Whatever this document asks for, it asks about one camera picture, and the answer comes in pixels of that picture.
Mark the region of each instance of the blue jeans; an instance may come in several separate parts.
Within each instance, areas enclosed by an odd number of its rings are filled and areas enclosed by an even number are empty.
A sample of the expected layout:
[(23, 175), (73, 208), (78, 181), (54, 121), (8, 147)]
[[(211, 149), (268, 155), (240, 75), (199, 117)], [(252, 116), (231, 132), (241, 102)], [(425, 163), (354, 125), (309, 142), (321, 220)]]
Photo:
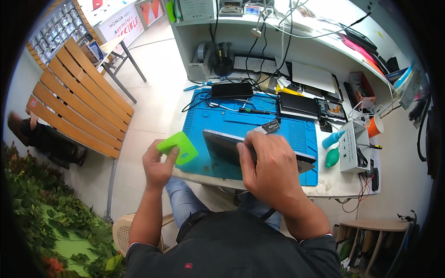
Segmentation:
[[(170, 198), (173, 217), (178, 228), (181, 228), (190, 214), (194, 214), (200, 210), (208, 210), (183, 180), (172, 177), (167, 183), (166, 189)], [(237, 210), (244, 210), (257, 217), (261, 217), (270, 209), (266, 204), (257, 200), (250, 192), (240, 195), (239, 198), (241, 204)], [(280, 221), (281, 214), (277, 211), (265, 222), (279, 231)]]

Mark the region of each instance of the dark t-shirt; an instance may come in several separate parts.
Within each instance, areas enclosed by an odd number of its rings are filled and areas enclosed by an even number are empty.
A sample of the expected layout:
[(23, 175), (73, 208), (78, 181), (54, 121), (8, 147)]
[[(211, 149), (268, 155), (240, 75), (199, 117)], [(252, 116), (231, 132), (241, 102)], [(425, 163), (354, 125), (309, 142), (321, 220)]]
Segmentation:
[(341, 277), (331, 235), (300, 244), (258, 217), (239, 211), (209, 215), (167, 253), (135, 243), (127, 277)]
[(25, 119), (20, 125), (20, 133), (28, 138), (31, 147), (36, 147), (45, 153), (50, 151), (53, 141), (50, 140), (42, 124), (37, 123), (36, 128), (31, 130), (31, 118)]

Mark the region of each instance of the plastic chair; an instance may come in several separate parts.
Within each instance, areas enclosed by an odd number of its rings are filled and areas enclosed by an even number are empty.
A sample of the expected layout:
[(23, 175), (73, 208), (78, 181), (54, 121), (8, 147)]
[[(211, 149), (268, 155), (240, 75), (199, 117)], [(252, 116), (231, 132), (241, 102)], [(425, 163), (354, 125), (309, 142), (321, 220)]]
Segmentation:
[[(127, 255), (128, 249), (130, 248), (129, 244), (130, 227), (131, 227), (131, 222), (133, 222), (135, 215), (136, 215), (135, 213), (124, 215), (121, 218), (117, 219), (113, 224), (114, 244), (124, 257)], [(173, 214), (168, 214), (162, 217), (162, 227), (172, 222), (173, 220), (174, 220)], [(162, 234), (159, 240), (158, 248), (161, 252), (164, 252), (164, 241), (162, 239)]]

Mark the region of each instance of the man's left hand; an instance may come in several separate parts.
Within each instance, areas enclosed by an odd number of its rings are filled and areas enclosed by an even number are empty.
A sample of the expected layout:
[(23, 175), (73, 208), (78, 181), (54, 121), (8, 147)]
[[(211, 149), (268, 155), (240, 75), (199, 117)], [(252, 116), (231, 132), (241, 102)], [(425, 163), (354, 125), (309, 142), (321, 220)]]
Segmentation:
[(156, 139), (148, 147), (146, 153), (142, 157), (145, 176), (147, 177), (147, 189), (162, 190), (171, 178), (171, 172), (176, 158), (179, 154), (179, 148), (174, 147), (167, 156), (165, 163), (161, 162), (162, 153), (157, 149), (157, 145), (164, 141)]

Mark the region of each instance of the orange paper cup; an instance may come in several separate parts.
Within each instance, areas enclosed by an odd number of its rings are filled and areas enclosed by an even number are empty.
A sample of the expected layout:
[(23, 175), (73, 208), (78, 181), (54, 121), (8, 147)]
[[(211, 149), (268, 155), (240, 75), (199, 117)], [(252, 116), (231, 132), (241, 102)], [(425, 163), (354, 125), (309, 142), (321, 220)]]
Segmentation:
[(368, 129), (368, 136), (369, 138), (372, 138), (376, 135), (379, 135), (380, 133), (383, 133), (383, 122), (382, 119), (380, 119), (379, 116), (375, 115), (370, 121), (369, 124), (366, 126)]

